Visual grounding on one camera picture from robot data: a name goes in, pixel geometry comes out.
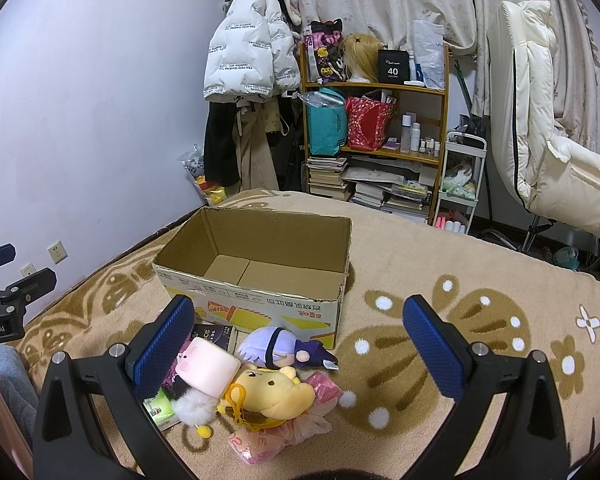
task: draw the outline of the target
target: yellow bear plush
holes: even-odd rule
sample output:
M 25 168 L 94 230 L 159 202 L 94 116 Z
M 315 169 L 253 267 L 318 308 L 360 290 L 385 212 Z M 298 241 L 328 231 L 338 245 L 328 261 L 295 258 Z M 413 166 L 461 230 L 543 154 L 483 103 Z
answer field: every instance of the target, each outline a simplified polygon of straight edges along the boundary
M 229 395 L 234 403 L 240 400 L 239 384 L 246 393 L 242 408 L 248 412 L 261 413 L 267 418 L 290 420 L 305 412 L 315 400 L 314 388 L 301 383 L 296 369 L 285 366 L 280 370 L 267 370 L 247 364 L 242 366 L 229 386 Z

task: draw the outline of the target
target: black box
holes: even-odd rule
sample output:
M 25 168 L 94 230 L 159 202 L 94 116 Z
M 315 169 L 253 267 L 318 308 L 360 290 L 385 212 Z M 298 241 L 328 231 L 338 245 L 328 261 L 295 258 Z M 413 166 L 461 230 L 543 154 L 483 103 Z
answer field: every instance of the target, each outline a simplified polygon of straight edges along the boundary
M 378 50 L 378 81 L 403 85 L 411 80 L 409 53 L 406 50 Z

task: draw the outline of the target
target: white plastic cart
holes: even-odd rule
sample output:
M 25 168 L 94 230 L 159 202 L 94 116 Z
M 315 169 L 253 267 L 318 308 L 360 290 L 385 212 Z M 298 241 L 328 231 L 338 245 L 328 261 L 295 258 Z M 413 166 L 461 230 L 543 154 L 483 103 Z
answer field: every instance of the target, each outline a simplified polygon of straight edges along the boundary
M 480 144 L 482 148 L 474 148 L 472 146 L 467 146 L 465 144 L 458 144 L 456 142 L 452 142 L 449 140 L 450 138 L 458 136 L 460 140 L 462 139 L 472 139 L 475 141 L 475 144 Z M 448 161 L 449 152 L 462 153 L 463 155 L 469 155 L 474 158 L 474 163 L 472 167 L 474 168 L 474 176 L 473 180 L 476 181 L 475 186 L 475 199 L 467 200 L 465 198 L 460 198 L 458 196 L 448 195 L 446 192 L 442 191 L 442 183 L 440 183 L 440 192 L 438 193 L 438 203 L 436 204 L 436 214 L 433 218 L 438 218 L 438 213 L 440 211 L 441 202 L 453 202 L 455 204 L 461 204 L 467 206 L 468 209 L 471 210 L 469 215 L 468 223 L 466 225 L 465 233 L 469 233 L 469 229 L 471 228 L 471 222 L 474 220 L 475 208 L 478 205 L 478 194 L 480 193 L 480 184 L 482 183 L 482 174 L 484 172 L 484 161 L 487 157 L 487 141 L 481 137 L 477 137 L 470 134 L 461 134 L 459 132 L 449 132 L 446 134 L 446 142 L 445 142 L 445 160 L 442 164 L 442 179 L 446 175 L 446 163 Z

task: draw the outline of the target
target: white cushioned chair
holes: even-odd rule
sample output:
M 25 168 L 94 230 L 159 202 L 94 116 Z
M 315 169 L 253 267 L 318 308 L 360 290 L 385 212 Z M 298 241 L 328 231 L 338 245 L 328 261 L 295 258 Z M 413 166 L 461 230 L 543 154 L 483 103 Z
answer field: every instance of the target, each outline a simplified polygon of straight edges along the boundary
M 550 3 L 502 2 L 488 39 L 491 150 L 507 190 L 529 212 L 600 238 L 600 155 L 554 126 Z

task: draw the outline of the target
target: white wall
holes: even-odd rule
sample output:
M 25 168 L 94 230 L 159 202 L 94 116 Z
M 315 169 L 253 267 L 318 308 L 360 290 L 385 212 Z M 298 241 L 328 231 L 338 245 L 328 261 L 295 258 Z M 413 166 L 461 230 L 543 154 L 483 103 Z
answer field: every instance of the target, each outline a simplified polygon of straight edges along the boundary
M 177 157 L 203 142 L 223 0 L 8 0 L 0 12 L 0 288 L 32 262 L 65 290 L 200 205 Z M 46 248 L 62 240 L 55 266 Z

